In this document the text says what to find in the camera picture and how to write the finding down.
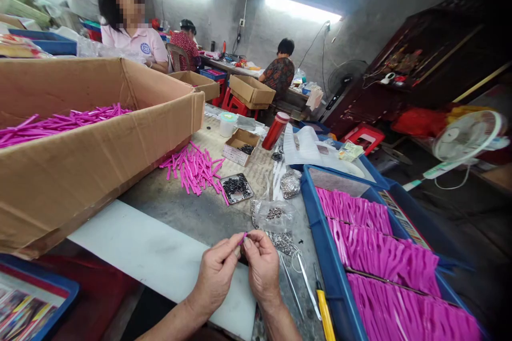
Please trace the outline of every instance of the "black fan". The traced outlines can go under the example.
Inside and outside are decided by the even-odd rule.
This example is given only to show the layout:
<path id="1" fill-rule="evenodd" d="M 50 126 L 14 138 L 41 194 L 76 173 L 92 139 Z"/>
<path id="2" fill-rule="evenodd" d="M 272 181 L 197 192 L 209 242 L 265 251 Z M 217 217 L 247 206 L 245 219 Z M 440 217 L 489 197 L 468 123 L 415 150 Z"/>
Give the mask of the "black fan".
<path id="1" fill-rule="evenodd" d="M 342 65 L 332 71 L 327 81 L 326 91 L 329 94 L 334 94 L 325 111 L 320 117 L 319 121 L 322 121 L 328 110 L 336 104 L 336 102 L 342 98 L 348 91 L 348 89 L 356 83 L 358 79 L 363 76 L 364 71 L 368 68 L 368 64 L 363 60 L 350 60 L 344 62 Z"/>

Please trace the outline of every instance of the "fluorescent light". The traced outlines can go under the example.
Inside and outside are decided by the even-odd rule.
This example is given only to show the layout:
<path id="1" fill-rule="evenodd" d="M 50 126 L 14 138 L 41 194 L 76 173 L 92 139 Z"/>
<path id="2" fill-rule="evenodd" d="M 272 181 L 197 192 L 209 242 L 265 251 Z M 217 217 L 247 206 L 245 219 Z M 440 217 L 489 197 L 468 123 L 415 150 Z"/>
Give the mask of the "fluorescent light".
<path id="1" fill-rule="evenodd" d="M 329 20 L 331 23 L 335 23 L 341 19 L 341 15 L 323 11 L 291 0 L 265 0 L 265 4 L 271 8 L 287 12 L 295 17 L 303 19 L 321 22 Z"/>

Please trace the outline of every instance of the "bottle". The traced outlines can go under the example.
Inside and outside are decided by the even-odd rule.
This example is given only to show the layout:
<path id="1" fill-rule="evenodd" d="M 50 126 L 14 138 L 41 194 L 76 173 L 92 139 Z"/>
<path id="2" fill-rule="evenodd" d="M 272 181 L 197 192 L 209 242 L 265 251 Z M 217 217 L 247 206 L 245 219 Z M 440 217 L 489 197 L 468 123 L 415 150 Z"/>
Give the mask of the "bottle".
<path id="1" fill-rule="evenodd" d="M 268 130 L 267 137 L 265 137 L 263 144 L 261 145 L 264 149 L 272 150 L 272 148 L 274 148 L 277 139 L 281 136 L 281 133 L 283 132 L 286 124 L 288 124 L 288 121 L 290 121 L 290 116 L 286 113 L 278 112 L 276 114 L 276 118 Z"/>

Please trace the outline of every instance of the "standing fan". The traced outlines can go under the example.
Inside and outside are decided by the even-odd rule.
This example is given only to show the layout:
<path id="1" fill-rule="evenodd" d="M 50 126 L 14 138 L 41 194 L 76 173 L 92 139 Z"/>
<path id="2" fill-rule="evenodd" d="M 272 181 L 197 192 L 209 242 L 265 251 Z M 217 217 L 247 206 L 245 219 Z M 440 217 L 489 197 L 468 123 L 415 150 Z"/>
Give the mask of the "standing fan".
<path id="1" fill-rule="evenodd" d="M 444 128 L 434 142 L 433 154 L 442 163 L 423 173 L 422 180 L 414 180 L 405 184 L 404 189 L 409 191 L 425 179 L 435 179 L 460 164 L 466 163 L 468 168 L 462 183 L 452 188 L 442 189 L 456 189 L 463 186 L 468 178 L 469 167 L 474 157 L 486 150 L 504 148 L 510 143 L 507 137 L 499 136 L 505 129 L 505 118 L 493 111 L 484 110 L 462 116 Z"/>
<path id="2" fill-rule="evenodd" d="M 363 60 L 350 60 L 332 71 L 327 81 L 326 93 L 334 94 L 327 107 L 325 107 L 324 113 L 321 115 L 318 121 L 322 121 L 328 110 L 336 104 L 336 102 L 347 93 L 351 85 L 354 85 L 359 80 L 364 71 L 368 68 L 368 64 Z"/>

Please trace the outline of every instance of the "white electric fan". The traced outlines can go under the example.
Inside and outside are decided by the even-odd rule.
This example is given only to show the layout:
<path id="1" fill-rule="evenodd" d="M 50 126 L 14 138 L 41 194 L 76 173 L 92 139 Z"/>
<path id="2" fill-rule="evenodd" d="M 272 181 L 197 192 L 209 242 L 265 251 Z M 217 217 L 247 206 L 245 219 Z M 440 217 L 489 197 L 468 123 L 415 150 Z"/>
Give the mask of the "white electric fan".
<path id="1" fill-rule="evenodd" d="M 474 163 L 474 157 L 486 150 L 504 148 L 510 143 L 507 137 L 499 136 L 505 131 L 505 125 L 505 118 L 494 111 L 484 110 L 462 116 L 444 128 L 434 142 L 433 154 L 442 163 L 423 173 L 422 180 L 414 180 L 405 184 L 403 188 L 406 191 L 411 190 L 423 180 L 435 179 L 465 163 L 468 164 L 468 169 L 462 183 L 453 188 L 443 189 L 456 189 L 462 186 L 468 178 L 469 166 Z"/>

